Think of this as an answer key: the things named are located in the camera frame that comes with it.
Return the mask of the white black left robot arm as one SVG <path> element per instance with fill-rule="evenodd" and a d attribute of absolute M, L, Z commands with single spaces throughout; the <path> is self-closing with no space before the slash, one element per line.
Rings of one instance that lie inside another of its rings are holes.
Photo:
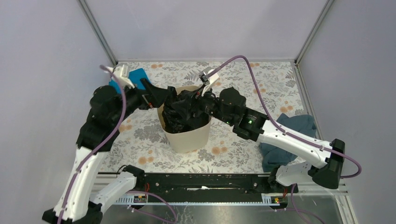
<path fill-rule="evenodd" d="M 118 93 L 112 86 L 97 88 L 90 100 L 90 111 L 77 138 L 76 156 L 68 184 L 57 205 L 45 211 L 49 224 L 98 224 L 104 213 L 124 193 L 144 188 L 145 180 L 127 167 L 113 182 L 91 197 L 100 166 L 119 135 L 121 123 L 135 110 L 160 107 L 170 90 L 141 79 L 144 89 L 127 87 Z"/>

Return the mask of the black plastic trash bag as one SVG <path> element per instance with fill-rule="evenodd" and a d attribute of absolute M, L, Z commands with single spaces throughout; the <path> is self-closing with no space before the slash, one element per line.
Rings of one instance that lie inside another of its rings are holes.
<path fill-rule="evenodd" d="M 170 94 L 163 104 L 161 116 L 164 129 L 168 133 L 184 133 L 207 125 L 209 115 L 199 112 L 197 96 L 202 87 L 195 87 L 192 91 L 182 90 L 177 93 L 176 88 L 169 86 Z"/>

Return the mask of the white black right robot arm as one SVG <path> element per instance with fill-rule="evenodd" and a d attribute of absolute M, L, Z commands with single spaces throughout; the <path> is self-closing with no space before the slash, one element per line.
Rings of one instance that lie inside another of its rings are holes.
<path fill-rule="evenodd" d="M 233 87 L 222 90 L 219 96 L 199 90 L 192 96 L 191 108 L 232 126 L 233 133 L 242 139 L 270 144 L 305 159 L 304 163 L 274 168 L 268 178 L 270 190 L 280 192 L 304 182 L 338 188 L 344 163 L 340 156 L 345 151 L 343 141 L 318 140 L 272 122 L 267 115 L 246 107 L 246 98 Z"/>

